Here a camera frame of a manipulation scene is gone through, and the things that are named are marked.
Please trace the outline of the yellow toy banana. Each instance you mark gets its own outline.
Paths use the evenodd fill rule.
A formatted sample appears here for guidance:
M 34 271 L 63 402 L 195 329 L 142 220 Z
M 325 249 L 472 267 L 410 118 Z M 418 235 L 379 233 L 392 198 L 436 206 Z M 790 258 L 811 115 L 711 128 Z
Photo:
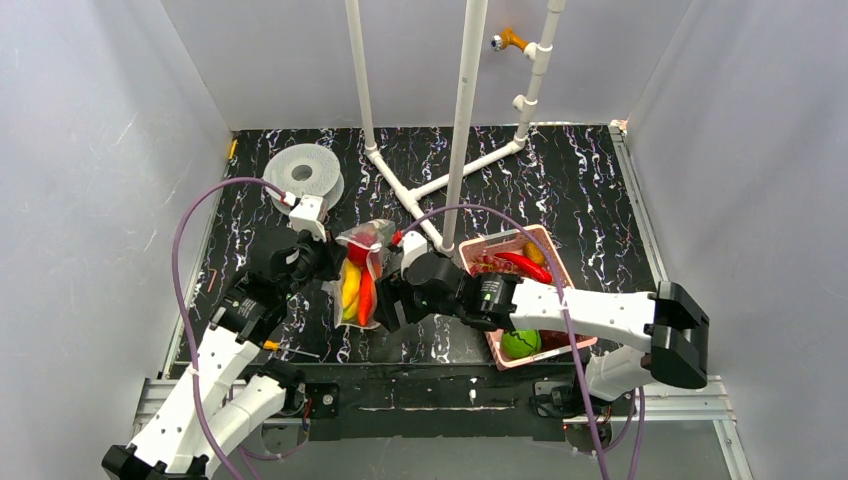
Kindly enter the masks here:
M 342 319 L 345 322 L 356 320 L 359 310 L 359 292 L 362 272 L 359 267 L 350 260 L 343 263 L 342 282 Z

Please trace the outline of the red toy chili pepper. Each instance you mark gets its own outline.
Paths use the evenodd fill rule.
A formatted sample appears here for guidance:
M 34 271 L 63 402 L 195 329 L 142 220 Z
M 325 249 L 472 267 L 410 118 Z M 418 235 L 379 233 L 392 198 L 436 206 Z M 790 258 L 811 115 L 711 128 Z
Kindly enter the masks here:
M 528 278 L 534 281 L 543 284 L 550 284 L 553 281 L 552 274 L 529 257 L 514 252 L 499 252 L 495 254 L 495 257 L 511 262 Z

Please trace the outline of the green striped toy watermelon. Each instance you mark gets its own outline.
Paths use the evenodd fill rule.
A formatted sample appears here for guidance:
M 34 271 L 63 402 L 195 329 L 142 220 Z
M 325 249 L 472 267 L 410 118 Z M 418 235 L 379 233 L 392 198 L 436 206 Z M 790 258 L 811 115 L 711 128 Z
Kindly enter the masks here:
M 506 357 L 519 360 L 539 353 L 542 339 L 537 330 L 512 330 L 503 333 L 500 344 Z

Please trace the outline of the red toy apple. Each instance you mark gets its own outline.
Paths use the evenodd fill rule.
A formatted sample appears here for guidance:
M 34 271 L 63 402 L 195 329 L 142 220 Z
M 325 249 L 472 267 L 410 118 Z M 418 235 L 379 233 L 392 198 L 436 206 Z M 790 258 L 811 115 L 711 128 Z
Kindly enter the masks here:
M 372 243 L 369 241 L 349 241 L 347 244 L 348 260 L 359 269 L 365 269 L 371 255 L 371 246 Z

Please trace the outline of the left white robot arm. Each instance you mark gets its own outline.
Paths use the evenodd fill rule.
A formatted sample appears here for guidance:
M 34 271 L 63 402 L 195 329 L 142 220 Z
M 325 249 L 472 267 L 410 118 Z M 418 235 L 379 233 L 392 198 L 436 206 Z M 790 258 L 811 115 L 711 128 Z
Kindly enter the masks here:
M 239 444 L 302 394 L 304 374 L 267 361 L 233 399 L 226 396 L 288 314 L 290 298 L 314 281 L 340 277 L 347 247 L 307 231 L 274 238 L 253 253 L 216 306 L 197 358 L 126 446 L 101 465 L 112 479 L 209 479 Z

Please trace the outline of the clear dotted zip bag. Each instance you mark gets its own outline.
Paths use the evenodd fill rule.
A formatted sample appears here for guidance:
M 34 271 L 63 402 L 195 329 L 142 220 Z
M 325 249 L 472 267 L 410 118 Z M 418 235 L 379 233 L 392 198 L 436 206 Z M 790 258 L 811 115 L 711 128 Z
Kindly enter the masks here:
M 387 263 L 388 245 L 396 231 L 394 221 L 374 219 L 341 232 L 335 237 L 347 248 L 340 278 L 323 285 L 333 300 L 334 326 L 362 330 L 377 329 L 376 281 Z

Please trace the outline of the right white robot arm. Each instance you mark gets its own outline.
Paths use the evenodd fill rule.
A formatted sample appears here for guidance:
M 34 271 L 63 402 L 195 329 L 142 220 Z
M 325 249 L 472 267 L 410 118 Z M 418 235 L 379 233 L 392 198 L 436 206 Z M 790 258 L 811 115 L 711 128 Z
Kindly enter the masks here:
M 649 383 L 696 390 L 708 383 L 710 320 L 680 284 L 604 293 L 515 274 L 471 275 L 435 252 L 403 261 L 376 282 L 375 320 L 394 332 L 432 314 L 481 331 L 547 330 L 598 337 L 618 349 L 592 358 L 579 388 L 611 402 Z

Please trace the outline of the orange toy carrot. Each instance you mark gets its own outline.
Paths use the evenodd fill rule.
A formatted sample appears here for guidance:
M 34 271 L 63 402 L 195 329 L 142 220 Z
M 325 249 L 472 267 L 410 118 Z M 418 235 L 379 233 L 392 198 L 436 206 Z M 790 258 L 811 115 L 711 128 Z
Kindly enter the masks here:
M 376 304 L 375 281 L 368 268 L 362 270 L 359 286 L 357 324 L 368 327 Z

